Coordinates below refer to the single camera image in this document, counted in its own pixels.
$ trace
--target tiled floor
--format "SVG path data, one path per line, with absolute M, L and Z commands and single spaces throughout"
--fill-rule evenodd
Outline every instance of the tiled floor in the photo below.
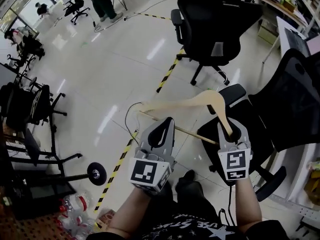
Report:
M 129 11 L 116 6 L 117 11 L 132 16 L 162 0 L 126 0 Z M 148 14 L 170 17 L 177 8 L 177 0 L 167 0 L 147 10 Z M 90 14 L 97 20 L 93 10 Z M 109 26 L 108 20 L 101 24 Z M 240 83 L 248 94 L 257 92 L 257 82 L 264 56 L 270 45 L 257 36 L 258 26 L 252 26 L 240 38 L 241 52 L 228 65 L 221 67 L 232 84 Z M 174 101 L 191 98 L 208 88 L 217 89 L 223 82 L 219 74 L 206 67 L 197 78 L 197 85 L 190 80 L 198 66 L 188 59 L 180 61 L 161 92 L 156 89 L 173 63 L 181 45 L 177 42 L 175 28 L 171 21 L 138 15 L 127 21 L 120 21 L 110 28 L 95 33 L 90 17 L 80 18 L 72 25 L 68 18 L 61 20 L 46 35 L 41 36 L 46 56 L 34 66 L 31 76 L 38 82 L 50 85 L 56 95 L 66 94 L 57 108 L 68 113 L 67 117 L 55 115 L 57 125 L 57 146 L 60 157 L 75 153 L 83 157 L 65 164 L 68 175 L 83 174 L 89 163 L 101 163 L 110 176 L 115 164 L 130 139 L 125 129 L 125 114 L 130 105 L 140 101 Z M 280 54 L 274 52 L 265 65 L 263 84 L 273 75 L 280 61 Z M 128 114 L 128 126 L 134 131 L 136 113 Z M 175 124 L 186 130 L 197 131 L 212 119 L 206 107 L 180 108 L 153 113 L 159 118 L 171 116 Z M 140 131 L 152 120 L 138 116 Z M 43 149 L 50 147 L 48 125 L 37 126 L 34 134 L 41 140 Z M 128 183 L 128 161 L 134 155 L 136 144 L 122 164 L 102 206 L 117 210 L 133 187 Z M 178 164 L 170 178 L 177 180 L 187 170 L 194 169 L 201 180 L 205 196 L 217 210 L 228 208 L 229 189 L 216 173 L 209 172 L 211 164 L 199 139 L 176 131 L 172 154 Z M 93 196 L 93 206 L 99 199 L 104 186 L 92 185 L 89 180 L 72 183 L 76 188 L 87 189 Z M 261 203 L 265 219 L 279 220 L 289 235 L 298 225 L 300 217 L 271 200 Z M 234 194 L 231 207 L 235 211 Z

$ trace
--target forearm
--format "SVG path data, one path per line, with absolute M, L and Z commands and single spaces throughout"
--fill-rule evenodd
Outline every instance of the forearm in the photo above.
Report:
M 250 178 L 236 181 L 235 215 L 237 226 L 242 232 L 262 221 L 260 205 Z
M 114 215 L 107 231 L 129 238 L 140 225 L 150 200 L 143 190 L 134 188 Z

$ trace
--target glass wall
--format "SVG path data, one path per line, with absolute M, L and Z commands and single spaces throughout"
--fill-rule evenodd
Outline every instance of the glass wall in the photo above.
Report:
M 54 5 L 51 0 L 16 0 L 1 18 L 0 30 L 5 32 L 11 28 L 28 27 L 36 33 L 35 25 L 41 18 L 37 14 L 36 3 L 46 4 L 48 8 Z

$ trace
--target dark green pants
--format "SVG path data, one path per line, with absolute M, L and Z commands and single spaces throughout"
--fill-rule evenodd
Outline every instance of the dark green pants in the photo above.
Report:
M 116 17 L 116 12 L 111 0 L 91 0 L 93 8 L 100 18 L 107 15 L 110 19 Z

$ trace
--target chair caster wheel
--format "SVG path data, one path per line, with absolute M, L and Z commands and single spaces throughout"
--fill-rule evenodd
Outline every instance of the chair caster wheel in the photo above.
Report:
M 86 173 L 89 174 L 89 180 L 96 186 L 101 186 L 107 181 L 107 172 L 105 168 L 98 162 L 89 164 Z
M 209 171 L 212 173 L 215 173 L 217 171 L 216 167 L 214 165 L 209 166 Z

